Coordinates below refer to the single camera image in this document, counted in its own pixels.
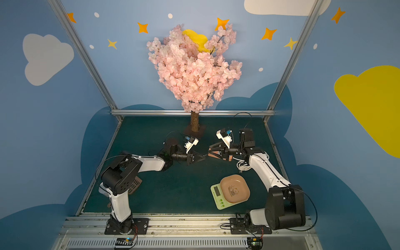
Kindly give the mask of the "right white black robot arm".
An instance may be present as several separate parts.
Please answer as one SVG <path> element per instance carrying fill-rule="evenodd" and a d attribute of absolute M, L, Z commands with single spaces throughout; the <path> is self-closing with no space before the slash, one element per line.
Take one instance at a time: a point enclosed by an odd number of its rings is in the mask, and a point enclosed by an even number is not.
<path fill-rule="evenodd" d="M 306 224 L 304 192 L 292 185 L 269 160 L 269 155 L 256 146 L 252 129 L 240 130 L 240 142 L 233 143 L 232 131 L 220 129 L 216 136 L 220 143 L 209 147 L 208 155 L 222 160 L 241 156 L 264 184 L 268 196 L 265 208 L 249 212 L 250 224 L 266 226 L 272 230 L 294 229 Z"/>

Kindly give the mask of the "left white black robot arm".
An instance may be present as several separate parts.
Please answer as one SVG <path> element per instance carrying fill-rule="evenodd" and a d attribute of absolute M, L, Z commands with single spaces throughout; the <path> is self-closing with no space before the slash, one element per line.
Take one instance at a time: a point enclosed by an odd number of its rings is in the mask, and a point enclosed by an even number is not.
<path fill-rule="evenodd" d="M 178 140 L 170 138 L 164 148 L 154 156 L 140 156 L 123 151 L 114 157 L 113 162 L 101 174 L 99 192 L 108 197 L 111 214 L 107 221 L 106 235 L 140 234 L 129 205 L 129 189 L 137 174 L 148 171 L 166 171 L 175 161 L 186 162 L 187 165 L 202 161 L 205 156 L 192 152 L 191 148 L 198 144 L 194 137 L 186 137 L 184 146 Z"/>

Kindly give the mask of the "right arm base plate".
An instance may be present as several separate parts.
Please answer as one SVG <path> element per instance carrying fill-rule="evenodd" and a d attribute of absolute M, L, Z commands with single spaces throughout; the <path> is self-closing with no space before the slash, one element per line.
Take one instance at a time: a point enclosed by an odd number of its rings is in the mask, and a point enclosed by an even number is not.
<path fill-rule="evenodd" d="M 272 230 L 264 225 L 253 225 L 249 219 L 230 218 L 229 230 L 231 234 L 272 234 Z"/>

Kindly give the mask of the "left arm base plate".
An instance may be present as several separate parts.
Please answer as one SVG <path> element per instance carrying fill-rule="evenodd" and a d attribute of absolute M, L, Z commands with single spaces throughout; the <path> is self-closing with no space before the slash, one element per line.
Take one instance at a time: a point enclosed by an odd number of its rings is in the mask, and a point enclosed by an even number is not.
<path fill-rule="evenodd" d="M 146 235 L 150 220 L 148 218 L 128 218 L 123 223 L 113 217 L 108 219 L 105 235 Z"/>

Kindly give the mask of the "orange power strip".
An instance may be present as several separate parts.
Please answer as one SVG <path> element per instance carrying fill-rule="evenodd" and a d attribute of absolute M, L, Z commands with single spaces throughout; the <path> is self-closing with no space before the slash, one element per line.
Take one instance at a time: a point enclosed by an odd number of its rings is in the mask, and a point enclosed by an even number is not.
<path fill-rule="evenodd" d="M 217 159 L 222 159 L 225 161 L 232 161 L 233 156 L 232 155 L 224 155 L 221 151 L 209 151 L 207 156 L 217 158 Z"/>

